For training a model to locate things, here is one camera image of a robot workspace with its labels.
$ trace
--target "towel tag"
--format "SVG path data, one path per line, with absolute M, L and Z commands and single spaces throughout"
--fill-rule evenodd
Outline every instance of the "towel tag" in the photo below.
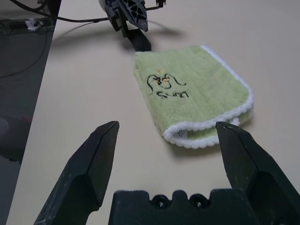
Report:
M 182 138 L 187 139 L 188 138 L 188 131 L 187 130 L 180 130 L 177 133 L 175 133 L 174 138 Z

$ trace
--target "white towel edge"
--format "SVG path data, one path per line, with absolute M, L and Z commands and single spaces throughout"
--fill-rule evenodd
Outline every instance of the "white towel edge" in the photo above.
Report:
M 232 124 L 238 126 L 240 124 L 240 121 L 238 120 L 238 116 L 240 116 L 242 113 L 246 113 L 249 110 L 252 110 L 253 105 L 254 105 L 254 94 L 250 86 L 233 70 L 230 68 L 229 65 L 227 65 L 218 54 L 216 54 L 212 49 L 205 45 L 201 45 L 201 48 L 204 49 L 207 53 L 209 53 L 212 57 L 214 57 L 218 62 L 221 63 L 223 67 L 225 67 L 235 79 L 241 82 L 244 87 L 247 88 L 249 92 L 249 96 L 247 101 L 230 110 L 225 112 L 224 114 L 213 118 L 211 120 L 208 120 L 206 122 L 190 122 L 190 121 L 185 121 L 185 122 L 180 122 L 177 124 L 171 125 L 167 130 L 164 131 L 163 137 L 169 141 L 172 144 L 176 144 L 178 146 L 184 146 L 185 148 L 193 148 L 193 149 L 198 149 L 198 148 L 205 148 L 207 146 L 213 146 L 215 144 L 219 143 L 218 136 L 211 136 L 208 138 L 203 138 L 203 139 L 196 139 L 196 140 L 189 140 L 189 139 L 183 139 L 183 138 L 178 138 L 174 137 L 173 135 L 180 130 L 187 130 L 187 131 L 197 131 L 197 130 L 204 130 L 211 128 L 215 126 L 217 121 L 228 121 L 232 120 Z

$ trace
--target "green towel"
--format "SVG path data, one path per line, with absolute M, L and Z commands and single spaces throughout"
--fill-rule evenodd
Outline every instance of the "green towel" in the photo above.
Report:
M 178 146 L 217 144 L 217 121 L 252 115 L 251 88 L 206 46 L 137 52 L 134 74 L 160 134 Z

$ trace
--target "table surface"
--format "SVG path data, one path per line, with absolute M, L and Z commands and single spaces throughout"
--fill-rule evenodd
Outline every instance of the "table surface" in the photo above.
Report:
M 155 5 L 148 0 L 147 6 Z M 300 2 L 169 0 L 150 11 L 154 51 L 204 44 L 254 89 L 255 116 L 244 126 L 300 192 Z M 104 17 L 98 0 L 63 0 L 60 16 Z M 120 122 L 103 207 L 87 224 L 107 224 L 116 190 L 209 197 L 229 188 L 219 146 L 190 150 L 158 134 L 133 76 L 134 51 L 109 22 L 58 21 L 7 225 L 32 225 L 66 162 L 89 134 Z

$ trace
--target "embroidered logo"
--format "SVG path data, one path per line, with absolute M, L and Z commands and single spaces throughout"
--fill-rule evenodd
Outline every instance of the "embroidered logo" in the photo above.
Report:
M 147 79 L 147 85 L 151 89 L 151 95 L 155 93 L 162 99 L 168 97 L 189 98 L 186 90 L 172 90 L 175 86 L 185 86 L 186 83 L 179 83 L 174 76 L 169 74 L 165 74 L 164 76 L 150 75 Z

